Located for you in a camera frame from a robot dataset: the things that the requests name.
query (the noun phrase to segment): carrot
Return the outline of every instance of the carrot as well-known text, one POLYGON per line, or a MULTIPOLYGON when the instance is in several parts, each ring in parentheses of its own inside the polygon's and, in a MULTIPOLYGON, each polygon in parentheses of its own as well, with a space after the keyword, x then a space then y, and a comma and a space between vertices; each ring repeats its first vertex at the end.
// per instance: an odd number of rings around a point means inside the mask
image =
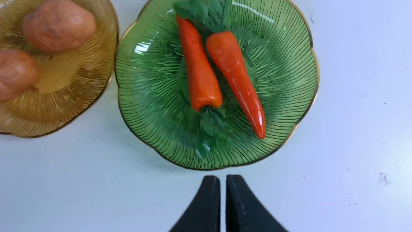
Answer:
POLYGON ((192 108, 200 112, 202 107, 219 108, 222 93, 219 83, 206 56, 202 38, 195 26, 187 19, 176 16, 183 56, 187 66, 187 81, 192 108))
POLYGON ((266 136, 265 114, 249 78, 236 37, 230 31, 213 34, 208 37, 206 48, 225 76, 256 135, 264 139, 266 136))

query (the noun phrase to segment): white surface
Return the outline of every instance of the white surface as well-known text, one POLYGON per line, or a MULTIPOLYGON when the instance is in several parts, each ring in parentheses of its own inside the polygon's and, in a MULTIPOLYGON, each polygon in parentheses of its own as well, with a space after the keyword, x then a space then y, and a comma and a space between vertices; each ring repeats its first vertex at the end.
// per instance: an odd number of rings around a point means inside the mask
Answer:
MULTIPOLYGON (((168 231, 203 175, 224 183, 229 173, 243 175, 291 232, 410 231, 412 2, 295 3, 313 20, 321 86, 275 155, 213 172, 175 166, 129 132, 113 81, 53 135, 0 136, 0 231, 168 231)), ((144 2, 113 4, 123 33, 144 2)))

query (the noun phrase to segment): potato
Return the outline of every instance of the potato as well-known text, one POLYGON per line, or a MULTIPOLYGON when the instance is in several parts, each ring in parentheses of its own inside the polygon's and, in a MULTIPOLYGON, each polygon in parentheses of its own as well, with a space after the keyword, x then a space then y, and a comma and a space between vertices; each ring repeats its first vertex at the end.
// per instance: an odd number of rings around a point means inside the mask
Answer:
POLYGON ((95 31, 93 15, 70 0, 47 0, 23 20, 27 41, 48 53, 80 48, 95 31))
POLYGON ((36 61, 18 49, 0 51, 0 102, 30 88, 39 78, 36 61))

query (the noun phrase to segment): amber glass plate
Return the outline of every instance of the amber glass plate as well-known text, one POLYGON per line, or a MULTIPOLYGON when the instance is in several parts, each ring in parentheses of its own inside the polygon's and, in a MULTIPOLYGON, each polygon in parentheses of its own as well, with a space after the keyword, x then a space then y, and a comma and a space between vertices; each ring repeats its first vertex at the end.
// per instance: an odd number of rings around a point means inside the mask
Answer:
POLYGON ((110 81, 119 26, 108 0, 72 0, 95 17, 96 34, 82 48, 62 54, 34 49, 23 36, 23 18, 44 0, 0 0, 0 50, 17 48, 39 64, 40 78, 18 97, 0 102, 0 133, 39 137, 61 129, 86 111, 110 81))
POLYGON ((119 45, 116 75, 126 124, 164 158, 185 168, 210 170, 268 157, 292 135, 318 89, 319 68, 306 19, 288 0, 230 2, 224 27, 247 57, 267 136, 260 140, 253 133, 227 82, 218 76, 225 128, 201 159, 195 150, 200 114, 189 103, 174 2, 150 1, 119 45))

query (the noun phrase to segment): gold plate rim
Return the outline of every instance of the gold plate rim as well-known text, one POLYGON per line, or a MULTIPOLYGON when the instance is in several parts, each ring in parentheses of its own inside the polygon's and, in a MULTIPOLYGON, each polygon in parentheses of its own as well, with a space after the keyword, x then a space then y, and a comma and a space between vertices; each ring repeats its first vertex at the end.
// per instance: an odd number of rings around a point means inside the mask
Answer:
POLYGON ((305 15, 303 14, 302 10, 300 10, 300 8, 299 8, 295 3, 293 3, 292 0, 285 0, 286 2, 288 2, 291 6, 293 6, 293 7, 298 11, 298 13, 300 14, 300 16, 302 17, 303 21, 304 21, 305 24, 306 24, 306 28, 307 28, 308 33, 309 33, 311 52, 312 52, 312 54, 313 54, 313 57, 314 57, 314 59, 315 59, 315 64, 316 64, 316 72, 317 72, 317 75, 316 75, 315 93, 314 93, 314 95, 313 95, 313 97, 312 97, 312 100, 311 100, 308 108, 306 109, 306 111, 302 114, 302 116, 300 117, 300 119, 297 120, 297 122, 295 123, 295 125, 294 125, 293 128, 292 128, 292 130, 290 131, 290 133, 288 134, 288 136, 285 138, 285 140, 284 140, 275 150, 273 150, 272 152, 268 153, 266 156, 264 156, 264 157, 262 157, 262 158, 259 158, 259 159, 257 159, 257 160, 254 160, 254 161, 252 161, 252 162, 248 162, 248 163, 245 163, 245 164, 227 165, 227 166, 223 166, 223 167, 219 167, 219 168, 190 168, 190 167, 186 167, 186 166, 183 166, 183 165, 181 165, 181 164, 179 164, 179 163, 176 163, 176 162, 171 161, 170 159, 168 159, 167 157, 165 157, 159 150, 157 150, 156 147, 148 144, 146 141, 144 141, 143 139, 141 139, 141 138, 130 128, 130 126, 128 125, 128 123, 127 123, 127 121, 126 121, 126 119, 125 119, 125 117, 124 117, 124 115, 123 115, 122 108, 121 108, 121 106, 120 106, 120 85, 119 85, 119 79, 117 78, 117 65, 116 65, 116 64, 117 64, 117 54, 119 53, 120 45, 122 44, 124 38, 125 38, 126 35, 129 33, 129 31, 136 25, 136 23, 137 23, 137 21, 139 20, 142 12, 146 9, 147 5, 149 5, 149 3, 150 3, 151 1, 152 1, 152 0, 148 0, 148 1, 145 3, 145 5, 143 6, 143 8, 142 8, 142 10, 140 11, 139 15, 137 16, 136 20, 129 26, 129 28, 128 28, 128 29, 126 30, 126 32, 123 34, 122 38, 121 38, 120 41, 119 41, 119 44, 118 44, 117 49, 116 49, 116 54, 115 54, 115 79, 116 79, 116 83, 117 83, 117 103, 118 103, 119 110, 120 110, 120 113, 121 113, 121 115, 122 115, 123 121, 124 121, 124 123, 126 124, 126 126, 129 128, 129 130, 130 130, 140 141, 142 141, 144 144, 146 144, 146 145, 148 145, 149 147, 151 147, 152 149, 154 149, 154 150, 155 150, 162 158, 164 158, 165 160, 167 160, 167 161, 169 161, 169 162, 171 162, 171 163, 173 163, 173 164, 175 164, 175 165, 177 165, 177 166, 179 166, 179 167, 182 167, 182 168, 185 168, 185 169, 189 169, 189 170, 197 170, 197 171, 214 171, 214 170, 222 170, 222 169, 230 168, 230 167, 248 166, 248 165, 254 164, 254 163, 256 163, 256 162, 259 162, 259 161, 262 161, 262 160, 268 158, 269 156, 271 156, 271 155, 273 155, 274 153, 276 153, 281 147, 283 147, 283 145, 285 145, 285 143, 292 137, 293 133, 296 131, 296 128, 297 128, 298 124, 303 120, 303 118, 307 115, 307 113, 309 112, 309 110, 312 108, 312 105, 313 105, 313 103, 314 103, 315 100, 316 100, 316 96, 317 96, 317 94, 318 94, 319 85, 320 85, 320 81, 321 81, 321 71, 320 71, 320 66, 319 66, 318 57, 317 57, 317 55, 316 55, 316 53, 315 53, 315 50, 314 50, 314 47, 313 47, 312 32, 311 32, 311 29, 310 29, 309 22, 308 22, 308 20, 306 19, 305 15))
MULTIPOLYGON (((105 0, 105 1, 107 1, 107 2, 109 3, 109 6, 110 6, 110 8, 112 9, 112 12, 113 12, 113 14, 114 14, 114 16, 115 16, 115 19, 116 19, 116 28, 117 28, 117 34, 116 34, 117 40, 116 40, 116 47, 115 47, 115 55, 116 55, 116 53, 117 53, 117 46, 120 44, 120 42, 119 42, 119 35, 120 35, 120 31, 119 31, 119 28, 120 28, 120 26, 119 26, 119 18, 118 18, 118 16, 117 16, 115 7, 113 6, 112 2, 111 2, 110 0, 105 0)), ((106 92, 106 90, 107 90, 110 82, 112 81, 113 72, 115 73, 115 69, 114 69, 114 68, 113 68, 112 73, 110 74, 110 78, 109 78, 108 81, 106 82, 106 85, 103 87, 102 91, 101 91, 100 94, 96 97, 96 99, 95 99, 87 108, 85 108, 82 112, 80 112, 79 114, 77 114, 76 116, 74 116, 70 121, 68 121, 66 124, 60 126, 59 128, 57 128, 57 129, 55 129, 55 130, 53 130, 53 131, 51 131, 51 132, 48 132, 48 133, 45 133, 45 134, 42 134, 42 135, 36 135, 36 136, 23 136, 23 135, 18 135, 18 134, 15 134, 15 133, 2 133, 2 132, 0 132, 0 135, 10 135, 10 136, 17 137, 17 138, 33 139, 33 138, 44 137, 44 136, 51 135, 51 134, 53 134, 53 133, 58 132, 59 130, 61 130, 61 129, 65 128, 66 126, 68 126, 69 124, 71 124, 74 120, 76 120, 79 116, 81 116, 81 115, 84 114, 86 111, 88 111, 91 107, 93 107, 93 106, 98 102, 98 100, 99 100, 99 99, 101 98, 101 96, 106 92)))

